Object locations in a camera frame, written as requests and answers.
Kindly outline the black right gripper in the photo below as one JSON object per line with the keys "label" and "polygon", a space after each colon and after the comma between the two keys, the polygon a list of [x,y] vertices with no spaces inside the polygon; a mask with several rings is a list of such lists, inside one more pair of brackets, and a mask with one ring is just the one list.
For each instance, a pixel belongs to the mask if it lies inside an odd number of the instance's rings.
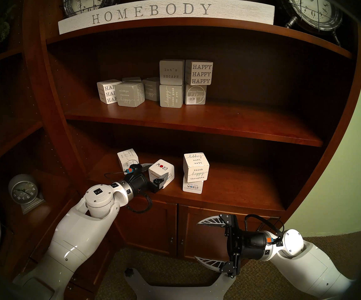
{"label": "black right gripper", "polygon": [[219,215],[202,219],[197,225],[224,228],[227,226],[227,252],[229,261],[195,257],[204,267],[228,276],[240,273],[242,259],[259,260],[267,247],[267,236],[264,232],[250,232],[239,228],[236,215]]}

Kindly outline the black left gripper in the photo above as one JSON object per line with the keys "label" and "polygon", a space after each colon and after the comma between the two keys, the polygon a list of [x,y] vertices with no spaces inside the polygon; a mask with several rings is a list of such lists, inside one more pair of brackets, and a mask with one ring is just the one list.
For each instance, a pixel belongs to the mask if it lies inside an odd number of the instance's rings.
{"label": "black left gripper", "polygon": [[152,165],[153,163],[144,163],[141,166],[129,166],[126,170],[125,182],[130,186],[134,195],[146,195],[147,191],[157,193],[165,185],[168,180],[168,174],[163,174],[154,179],[153,182],[150,182],[143,174]]}

